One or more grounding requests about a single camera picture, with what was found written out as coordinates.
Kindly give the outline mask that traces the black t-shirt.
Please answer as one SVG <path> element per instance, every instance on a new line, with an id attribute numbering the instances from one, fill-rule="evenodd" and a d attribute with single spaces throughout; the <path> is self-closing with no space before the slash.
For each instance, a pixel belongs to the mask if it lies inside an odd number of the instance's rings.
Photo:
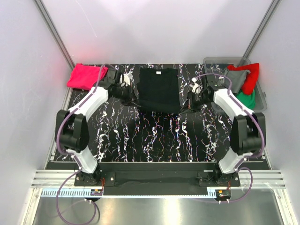
<path id="1" fill-rule="evenodd" d="M 160 113 L 179 113 L 181 106 L 177 69 L 141 68 L 137 89 L 142 109 Z"/>

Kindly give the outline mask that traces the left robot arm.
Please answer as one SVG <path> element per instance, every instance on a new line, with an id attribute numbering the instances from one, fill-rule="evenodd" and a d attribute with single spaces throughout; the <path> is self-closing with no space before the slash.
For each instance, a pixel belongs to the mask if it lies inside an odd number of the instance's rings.
<path id="1" fill-rule="evenodd" d="M 117 98 L 124 106 L 138 107 L 134 93 L 133 76 L 117 69 L 108 69 L 99 76 L 88 94 L 68 110 L 59 110 L 56 115 L 55 142 L 57 150 L 70 156 L 78 165 L 76 178 L 92 186 L 104 182 L 100 166 L 93 157 L 88 144 L 90 134 L 88 121 L 95 111 L 110 98 Z"/>

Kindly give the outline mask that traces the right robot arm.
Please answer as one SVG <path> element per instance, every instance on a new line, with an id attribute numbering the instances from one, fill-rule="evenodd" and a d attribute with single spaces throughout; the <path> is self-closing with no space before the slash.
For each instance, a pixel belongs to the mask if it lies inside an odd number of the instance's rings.
<path id="1" fill-rule="evenodd" d="M 191 90 L 179 113 L 195 113 L 202 105 L 215 103 L 232 121 L 230 148 L 219 160 L 210 181 L 227 185 L 249 158 L 259 158 L 266 145 L 266 122 L 263 113 L 255 113 L 242 104 L 232 92 L 232 81 L 224 75 L 203 74 L 192 78 Z"/>

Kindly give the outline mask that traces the pink folded t-shirt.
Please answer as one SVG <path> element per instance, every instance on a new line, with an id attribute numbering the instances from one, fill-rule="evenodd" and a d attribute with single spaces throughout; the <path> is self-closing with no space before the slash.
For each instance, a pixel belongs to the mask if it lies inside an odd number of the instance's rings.
<path id="1" fill-rule="evenodd" d="M 71 77 L 67 82 L 68 88 L 91 90 L 97 83 L 98 79 L 102 79 L 108 71 L 107 67 L 103 67 L 100 77 L 100 67 L 89 66 L 81 63 L 77 63 L 74 67 Z"/>

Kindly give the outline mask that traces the clear plastic bin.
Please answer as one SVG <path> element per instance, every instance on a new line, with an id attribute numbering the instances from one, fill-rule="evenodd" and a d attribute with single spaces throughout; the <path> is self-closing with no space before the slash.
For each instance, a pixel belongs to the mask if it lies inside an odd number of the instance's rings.
<path id="1" fill-rule="evenodd" d="M 244 66 L 251 64 L 251 61 L 243 57 L 206 57 L 203 60 L 205 73 L 225 74 L 228 65 Z M 255 113 L 262 113 L 267 109 L 265 93 L 262 91 L 259 82 L 255 86 Z"/>

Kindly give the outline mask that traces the grey t-shirt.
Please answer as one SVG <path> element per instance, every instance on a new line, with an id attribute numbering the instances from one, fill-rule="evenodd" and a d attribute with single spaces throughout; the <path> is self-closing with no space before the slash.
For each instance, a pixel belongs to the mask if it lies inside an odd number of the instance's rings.
<path id="1" fill-rule="evenodd" d="M 227 69 L 225 71 L 225 76 L 231 80 L 232 93 L 234 94 L 239 93 L 249 73 L 250 73 L 249 70 L 231 71 Z M 224 79 L 224 84 L 226 88 L 229 88 L 230 82 L 228 81 L 228 79 L 226 78 Z"/>

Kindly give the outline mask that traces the green t-shirt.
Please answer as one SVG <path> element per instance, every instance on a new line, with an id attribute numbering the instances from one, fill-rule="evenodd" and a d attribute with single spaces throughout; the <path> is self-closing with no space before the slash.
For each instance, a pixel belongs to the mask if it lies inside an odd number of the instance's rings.
<path id="1" fill-rule="evenodd" d="M 244 94 L 242 91 L 240 91 L 236 98 L 247 108 L 254 109 L 255 108 L 255 90 L 250 95 Z"/>

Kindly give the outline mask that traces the red t-shirt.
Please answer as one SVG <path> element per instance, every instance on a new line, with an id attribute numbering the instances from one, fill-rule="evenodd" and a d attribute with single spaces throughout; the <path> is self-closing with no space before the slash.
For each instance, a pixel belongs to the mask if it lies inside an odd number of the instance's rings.
<path id="1" fill-rule="evenodd" d="M 256 82 L 259 76 L 259 63 L 248 64 L 240 67 L 235 67 L 234 65 L 227 66 L 229 71 L 244 71 L 249 70 L 250 73 L 247 74 L 246 79 L 241 87 L 241 90 L 246 95 L 251 95 L 255 89 Z"/>

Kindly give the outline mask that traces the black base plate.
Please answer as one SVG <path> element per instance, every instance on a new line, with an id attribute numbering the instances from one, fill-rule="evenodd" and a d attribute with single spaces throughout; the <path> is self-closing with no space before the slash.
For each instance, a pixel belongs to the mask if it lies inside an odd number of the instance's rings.
<path id="1" fill-rule="evenodd" d="M 208 187 L 239 187 L 237 173 L 222 175 L 216 163 L 100 163 L 95 175 L 80 173 L 75 186 L 104 187 L 105 195 L 149 196 L 196 195 L 208 193 Z"/>

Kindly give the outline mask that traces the left aluminium corner post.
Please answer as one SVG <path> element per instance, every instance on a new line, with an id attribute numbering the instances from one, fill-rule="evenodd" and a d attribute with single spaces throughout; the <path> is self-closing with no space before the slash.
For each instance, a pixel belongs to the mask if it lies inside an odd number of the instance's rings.
<path id="1" fill-rule="evenodd" d="M 50 16 L 48 10 L 46 9 L 43 1 L 42 0 L 33 0 L 33 2 L 35 3 L 38 11 L 40 12 L 46 26 L 49 29 L 49 32 L 51 33 L 52 37 L 54 38 L 54 41 L 56 42 L 58 48 L 60 49 L 65 61 L 67 62 L 69 67 L 71 69 L 73 69 L 75 67 L 75 63 L 72 60 L 62 38 L 60 37 L 60 35 L 55 27 L 55 24 Z"/>

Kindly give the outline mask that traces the aluminium corner post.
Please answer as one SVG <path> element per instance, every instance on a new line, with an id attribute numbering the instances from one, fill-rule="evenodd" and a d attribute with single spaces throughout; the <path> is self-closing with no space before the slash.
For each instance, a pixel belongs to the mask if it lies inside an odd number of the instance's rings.
<path id="1" fill-rule="evenodd" d="M 55 24 L 50 16 L 48 10 L 46 9 L 43 1 L 42 0 L 33 0 L 33 2 L 35 3 L 38 11 L 40 12 L 46 26 L 49 29 L 49 32 L 51 33 L 52 37 L 54 38 L 54 41 L 56 42 L 58 48 L 60 49 L 65 61 L 67 62 L 69 67 L 71 69 L 73 69 L 75 67 L 75 63 L 72 60 L 62 38 L 60 37 L 60 35 L 55 27 Z"/>
<path id="2" fill-rule="evenodd" d="M 266 29 L 268 23 L 270 22 L 272 16 L 275 14 L 278 6 L 280 5 L 282 1 L 281 0 L 272 0 L 268 9 L 266 10 L 261 22 L 259 23 L 253 37 L 251 38 L 244 54 L 243 58 L 249 58 L 251 55 L 252 51 L 254 50 L 255 46 L 257 45 L 260 37 L 262 36 L 264 30 Z"/>

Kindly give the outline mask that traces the aluminium frame rail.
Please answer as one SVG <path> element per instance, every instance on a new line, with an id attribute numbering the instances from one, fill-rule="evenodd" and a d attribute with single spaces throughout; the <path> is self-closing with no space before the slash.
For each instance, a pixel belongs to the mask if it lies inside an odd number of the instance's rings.
<path id="1" fill-rule="evenodd" d="M 37 170 L 33 187 L 58 187 L 74 171 L 69 170 Z M 282 175 L 276 170 L 252 170 L 252 188 L 285 188 Z M 250 185 L 251 176 L 248 170 L 243 169 L 235 173 L 230 181 L 213 181 L 212 171 L 101 171 L 100 177 L 104 179 L 107 187 L 116 187 L 125 183 L 133 184 L 192 184 L 199 187 L 246 188 Z M 101 181 L 89 181 L 79 174 L 66 182 L 67 187 L 83 187 L 100 185 Z"/>

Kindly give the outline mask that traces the right aluminium corner post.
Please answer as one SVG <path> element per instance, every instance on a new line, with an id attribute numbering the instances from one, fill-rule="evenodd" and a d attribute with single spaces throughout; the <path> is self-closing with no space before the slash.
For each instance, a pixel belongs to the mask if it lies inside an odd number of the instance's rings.
<path id="1" fill-rule="evenodd" d="M 251 55 L 252 51 L 254 50 L 255 46 L 257 45 L 260 37 L 262 36 L 264 30 L 266 29 L 268 23 L 270 22 L 272 16 L 275 14 L 278 6 L 280 5 L 282 1 L 281 0 L 272 0 L 268 9 L 266 10 L 261 22 L 259 23 L 253 37 L 251 38 L 244 54 L 243 58 L 249 58 Z"/>

